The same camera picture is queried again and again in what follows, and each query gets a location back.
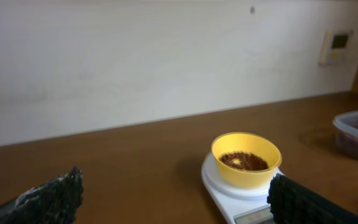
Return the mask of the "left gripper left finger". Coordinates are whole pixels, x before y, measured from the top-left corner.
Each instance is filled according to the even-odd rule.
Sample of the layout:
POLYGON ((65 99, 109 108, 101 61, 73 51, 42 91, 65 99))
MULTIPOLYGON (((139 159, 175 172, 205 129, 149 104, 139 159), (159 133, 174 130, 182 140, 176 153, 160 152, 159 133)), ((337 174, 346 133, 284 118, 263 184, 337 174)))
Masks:
POLYGON ((72 224, 83 192, 83 173, 73 167, 0 205, 0 224, 72 224))

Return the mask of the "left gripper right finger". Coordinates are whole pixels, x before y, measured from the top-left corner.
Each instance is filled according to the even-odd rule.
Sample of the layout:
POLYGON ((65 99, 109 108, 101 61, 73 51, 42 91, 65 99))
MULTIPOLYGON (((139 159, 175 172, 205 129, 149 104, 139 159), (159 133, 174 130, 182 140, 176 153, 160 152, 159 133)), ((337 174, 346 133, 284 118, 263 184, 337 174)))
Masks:
POLYGON ((281 174, 270 182, 267 203, 279 224, 358 224, 357 215, 281 174))

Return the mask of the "red beans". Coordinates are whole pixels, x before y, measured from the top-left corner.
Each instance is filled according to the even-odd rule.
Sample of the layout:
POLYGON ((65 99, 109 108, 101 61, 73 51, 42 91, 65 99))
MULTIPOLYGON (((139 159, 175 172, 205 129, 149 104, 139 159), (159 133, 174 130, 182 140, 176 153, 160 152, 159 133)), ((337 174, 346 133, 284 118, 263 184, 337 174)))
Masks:
POLYGON ((228 167, 244 171, 260 171, 269 168, 268 163, 253 153, 232 152, 223 154, 219 160, 228 167))

